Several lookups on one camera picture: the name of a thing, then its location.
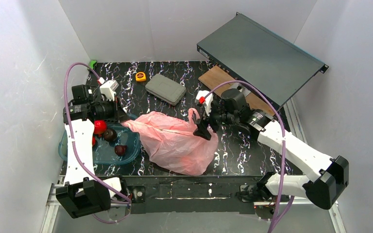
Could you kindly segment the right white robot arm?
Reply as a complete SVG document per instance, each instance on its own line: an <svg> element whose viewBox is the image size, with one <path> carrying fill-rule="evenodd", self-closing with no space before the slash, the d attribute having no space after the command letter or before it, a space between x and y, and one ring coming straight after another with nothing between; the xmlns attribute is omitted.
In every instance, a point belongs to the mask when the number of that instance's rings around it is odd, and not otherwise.
<svg viewBox="0 0 373 233"><path fill-rule="evenodd" d="M204 107L193 133L206 140L221 125L234 125L296 165L302 175L267 172L256 185L237 192L243 201L269 200L281 191L286 196L302 197L321 209L329 210L349 184L349 162L342 156L333 158L319 152L281 127L280 123L261 109L252 109L237 89L227 89L219 103L213 102L209 91L199 91L195 102Z"/></svg>

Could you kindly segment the pink plastic bag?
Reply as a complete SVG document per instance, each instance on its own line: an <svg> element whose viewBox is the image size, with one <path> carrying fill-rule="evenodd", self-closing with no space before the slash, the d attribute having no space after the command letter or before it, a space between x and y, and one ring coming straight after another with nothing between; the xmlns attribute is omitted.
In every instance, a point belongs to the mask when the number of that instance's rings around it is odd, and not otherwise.
<svg viewBox="0 0 373 233"><path fill-rule="evenodd" d="M198 115L196 109L190 108L188 121L184 121L152 111L122 125L139 133L151 162L176 173L199 176L213 161L219 138L212 130L209 130L210 140L193 134L197 129L193 116Z"/></svg>

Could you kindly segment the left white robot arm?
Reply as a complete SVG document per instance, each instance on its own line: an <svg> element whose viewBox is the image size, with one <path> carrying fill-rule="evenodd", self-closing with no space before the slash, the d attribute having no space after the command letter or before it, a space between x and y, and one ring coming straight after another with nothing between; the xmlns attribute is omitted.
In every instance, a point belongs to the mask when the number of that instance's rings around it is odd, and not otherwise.
<svg viewBox="0 0 373 233"><path fill-rule="evenodd" d="M64 124L67 138L67 172L64 185L55 191L55 197L72 218L79 218L111 208L115 195L121 204L130 206L131 200L122 193L118 177L101 180L95 175L93 137L95 123L112 119L121 123L128 120L116 95L118 84L107 81L100 86L97 100L89 85L72 87L72 100L66 101Z"/></svg>

